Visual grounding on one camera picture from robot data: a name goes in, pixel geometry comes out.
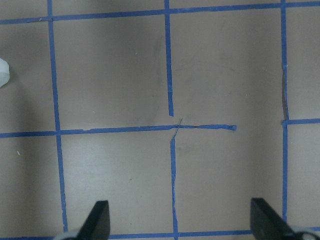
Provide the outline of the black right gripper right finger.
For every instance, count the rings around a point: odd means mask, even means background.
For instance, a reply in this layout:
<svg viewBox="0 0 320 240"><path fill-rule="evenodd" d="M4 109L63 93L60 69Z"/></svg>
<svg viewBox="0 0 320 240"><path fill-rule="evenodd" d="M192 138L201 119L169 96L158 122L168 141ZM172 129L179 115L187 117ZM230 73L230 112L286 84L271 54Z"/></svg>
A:
<svg viewBox="0 0 320 240"><path fill-rule="evenodd" d="M250 200L250 231L256 240L318 240L311 229L289 226L264 198Z"/></svg>

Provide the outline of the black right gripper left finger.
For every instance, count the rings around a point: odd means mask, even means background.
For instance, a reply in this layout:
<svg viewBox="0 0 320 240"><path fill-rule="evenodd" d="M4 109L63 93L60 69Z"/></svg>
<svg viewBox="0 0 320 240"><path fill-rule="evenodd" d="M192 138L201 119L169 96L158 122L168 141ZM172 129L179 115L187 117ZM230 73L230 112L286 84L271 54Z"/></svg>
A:
<svg viewBox="0 0 320 240"><path fill-rule="evenodd" d="M108 240L111 232L110 208L107 200L97 201L79 230L64 232L57 240Z"/></svg>

